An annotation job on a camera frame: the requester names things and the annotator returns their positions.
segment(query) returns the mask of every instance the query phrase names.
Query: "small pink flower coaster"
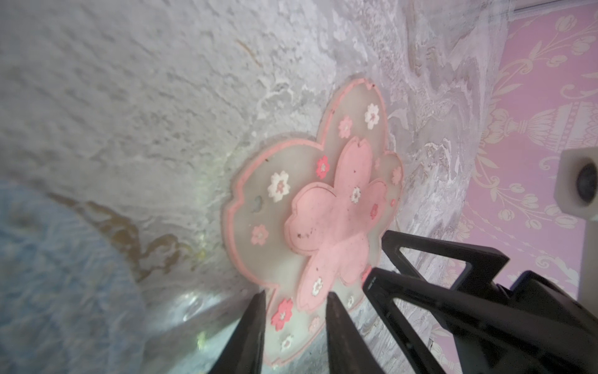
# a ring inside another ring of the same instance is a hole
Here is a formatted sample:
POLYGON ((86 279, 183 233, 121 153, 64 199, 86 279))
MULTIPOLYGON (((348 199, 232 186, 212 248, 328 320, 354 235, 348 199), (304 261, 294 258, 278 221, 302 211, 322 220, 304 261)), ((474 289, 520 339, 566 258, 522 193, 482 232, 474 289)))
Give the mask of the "small pink flower coaster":
POLYGON ((230 258, 268 289, 264 362, 281 366, 322 330, 334 291, 351 310, 380 260, 396 214, 402 164, 386 150, 380 91, 357 79, 336 93, 317 142, 291 139, 264 150, 233 183, 222 220, 230 258))

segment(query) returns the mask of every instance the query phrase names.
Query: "cherry blossom coaster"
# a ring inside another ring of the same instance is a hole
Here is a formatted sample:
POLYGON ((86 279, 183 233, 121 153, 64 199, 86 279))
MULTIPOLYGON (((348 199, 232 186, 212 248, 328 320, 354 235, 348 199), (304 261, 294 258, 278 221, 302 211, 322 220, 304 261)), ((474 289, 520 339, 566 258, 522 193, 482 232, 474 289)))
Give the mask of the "cherry blossom coaster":
POLYGON ((378 88, 354 80, 329 104, 317 142, 268 148, 233 184, 224 240, 238 270, 268 290, 270 366, 293 360, 322 330, 329 291, 349 310, 364 298, 402 190, 386 118, 378 88))

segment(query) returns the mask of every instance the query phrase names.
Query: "marble countertop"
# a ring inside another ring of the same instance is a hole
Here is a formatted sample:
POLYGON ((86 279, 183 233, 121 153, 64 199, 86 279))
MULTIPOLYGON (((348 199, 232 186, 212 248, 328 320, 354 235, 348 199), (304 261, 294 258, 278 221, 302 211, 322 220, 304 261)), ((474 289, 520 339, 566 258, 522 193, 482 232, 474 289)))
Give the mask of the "marble countertop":
MULTIPOLYGON (((507 1, 35 0, 0 5, 0 175, 111 238, 148 306, 144 373, 209 370, 257 287, 222 247, 230 181, 315 138, 351 77, 380 87, 405 167, 391 228, 450 239, 507 36, 507 1)), ((439 282, 442 258, 408 252, 439 282)), ((381 267, 392 266, 383 259, 381 267)), ((426 339, 431 316, 402 310, 426 339)), ((352 314, 407 367, 368 303, 352 314)), ((327 372, 325 335, 278 372, 327 372)))

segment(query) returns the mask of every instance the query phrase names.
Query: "wallpaper flower pattern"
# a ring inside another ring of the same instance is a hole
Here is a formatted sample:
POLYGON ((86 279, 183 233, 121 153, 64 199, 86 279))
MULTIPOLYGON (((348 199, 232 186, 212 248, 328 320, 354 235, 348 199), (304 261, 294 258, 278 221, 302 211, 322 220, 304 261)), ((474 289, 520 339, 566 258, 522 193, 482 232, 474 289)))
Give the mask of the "wallpaper flower pattern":
MULTIPOLYGON (((520 19, 509 26, 475 169, 454 239, 501 250, 495 281, 531 269, 575 297, 585 223, 553 193, 560 153, 598 145, 598 4, 520 19)), ((443 285, 465 267, 451 261, 443 285)), ((432 353, 462 373, 452 335, 432 329, 432 353)))

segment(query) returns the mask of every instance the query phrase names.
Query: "gray stone surface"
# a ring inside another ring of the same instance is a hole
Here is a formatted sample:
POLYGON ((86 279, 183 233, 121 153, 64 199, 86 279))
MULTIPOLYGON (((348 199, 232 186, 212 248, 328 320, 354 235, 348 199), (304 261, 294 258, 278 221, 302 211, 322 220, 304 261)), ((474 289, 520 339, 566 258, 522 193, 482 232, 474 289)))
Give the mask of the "gray stone surface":
MULTIPOLYGON (((366 76, 383 91, 391 145, 405 166, 395 226, 450 238, 508 7, 503 0, 2 1, 0 175, 123 217, 138 243, 134 270, 150 314, 143 372, 208 370, 257 290, 228 261, 220 232, 243 162, 272 137, 314 138, 334 91, 366 76), (164 235, 188 246, 156 250, 153 240, 164 235), (198 335, 206 337, 201 349, 198 335)), ((108 221, 89 206, 79 206, 89 220, 108 221)), ((121 250, 135 247, 127 245, 121 250)), ((409 257, 440 281, 443 259, 409 257)), ((356 325, 387 372, 401 372, 404 357, 365 304, 352 315, 356 325)), ((429 314, 402 308, 427 340, 429 314)), ((321 334, 279 371, 326 367, 321 334)))

